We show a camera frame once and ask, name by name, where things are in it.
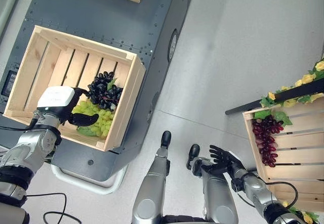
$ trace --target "grape leaf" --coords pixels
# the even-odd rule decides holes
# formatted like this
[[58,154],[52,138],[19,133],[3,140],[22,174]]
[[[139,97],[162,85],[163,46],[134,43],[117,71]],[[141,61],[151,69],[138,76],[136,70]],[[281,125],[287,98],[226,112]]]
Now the grape leaf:
[[297,100],[297,102],[299,102],[299,103],[303,103],[303,104],[305,104],[305,103],[307,103],[307,102],[311,102],[310,95],[304,95],[304,96],[300,97],[300,98]]
[[271,114],[271,110],[262,110],[254,113],[255,119],[265,119],[268,115]]
[[293,124],[285,112],[281,112],[281,111],[273,112],[272,115],[274,116],[276,121],[281,121],[281,120],[283,121],[282,127]]
[[112,88],[112,85],[115,83],[116,80],[117,80],[117,78],[114,78],[113,80],[111,80],[110,83],[108,83],[108,85],[107,85],[107,90],[109,90],[109,89]]
[[274,100],[269,99],[268,97],[262,97],[260,104],[262,107],[270,107],[275,104]]
[[77,131],[80,133],[80,134],[83,134],[85,136],[88,136],[88,137],[95,137],[96,136],[96,133],[93,132],[89,126],[80,126],[77,128]]

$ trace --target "white tile floor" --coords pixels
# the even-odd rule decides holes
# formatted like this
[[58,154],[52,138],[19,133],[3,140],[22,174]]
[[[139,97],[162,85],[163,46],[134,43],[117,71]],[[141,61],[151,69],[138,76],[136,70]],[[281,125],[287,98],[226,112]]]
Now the white tile floor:
[[[98,196],[57,180],[44,165],[28,193],[67,193],[67,213],[83,223],[130,223],[137,190],[168,129],[165,214],[202,216],[201,180],[185,168],[188,149],[200,143],[207,156],[213,143],[235,152],[246,167],[255,165],[241,114],[224,111],[293,84],[313,66],[322,53],[323,7],[324,0],[192,0],[142,152],[121,188]],[[234,199],[240,223],[265,223]],[[31,223],[42,223],[42,214],[61,209],[62,200],[29,199],[24,207]]]

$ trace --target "black cable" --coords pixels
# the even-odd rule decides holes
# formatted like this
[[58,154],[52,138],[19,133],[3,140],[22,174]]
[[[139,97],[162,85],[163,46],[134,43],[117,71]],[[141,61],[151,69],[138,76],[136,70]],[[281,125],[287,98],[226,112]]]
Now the black cable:
[[59,224],[61,222],[63,216],[70,217],[71,219],[77,221],[79,224],[82,223],[78,218],[65,213],[67,198],[66,198],[66,194],[64,194],[64,193],[48,193],[48,194],[40,194],[40,195],[27,195],[26,197],[39,197],[39,196],[48,196],[48,195],[63,195],[64,196],[64,207],[63,207],[62,212],[48,211],[48,212],[44,213],[43,214],[43,220],[44,220],[45,224],[49,224],[47,222],[47,220],[46,220],[46,215],[48,215],[48,214],[59,214],[59,215],[61,215],[61,217],[60,217],[59,221],[57,222],[57,224]]
[[27,130],[32,129],[36,125],[37,121],[38,121],[38,119],[32,118],[29,126],[27,126],[25,129],[11,128],[11,127],[5,127],[5,126],[0,126],[0,129],[13,130],[13,131],[27,131]]
[[252,205],[252,204],[250,204],[248,201],[246,201],[240,194],[238,194],[237,193],[237,195],[245,202],[245,203],[247,203],[249,206],[251,206],[251,207],[253,207],[253,208],[255,208],[255,206],[254,205]]
[[293,186],[291,183],[288,183],[288,182],[284,182],[284,181],[278,181],[278,182],[272,182],[272,183],[266,183],[264,182],[266,185],[289,185],[290,187],[292,187],[295,191],[295,198],[294,200],[292,201],[292,203],[290,203],[288,206],[287,206],[287,209],[289,209],[290,207],[292,207],[298,200],[298,191],[297,189],[295,188],[295,186]]

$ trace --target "green grape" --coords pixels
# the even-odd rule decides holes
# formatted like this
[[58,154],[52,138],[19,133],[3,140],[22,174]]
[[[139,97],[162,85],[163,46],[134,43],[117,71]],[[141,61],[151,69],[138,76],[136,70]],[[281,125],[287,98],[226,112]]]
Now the green grape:
[[108,135],[108,132],[109,132],[109,130],[104,130],[103,132],[102,132],[102,135],[101,135],[101,137],[102,138],[106,138],[107,137],[107,135]]
[[106,110],[102,109],[99,111],[99,115],[104,115],[106,113]]

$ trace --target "artificial grape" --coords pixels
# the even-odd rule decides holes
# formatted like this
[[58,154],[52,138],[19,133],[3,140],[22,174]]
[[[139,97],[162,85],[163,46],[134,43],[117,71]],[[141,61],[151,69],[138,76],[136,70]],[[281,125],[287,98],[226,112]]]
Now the artificial grape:
[[275,147],[275,148],[277,148],[278,147],[278,144],[276,143],[276,142],[273,142],[273,143],[271,143],[271,144],[269,144],[271,147]]

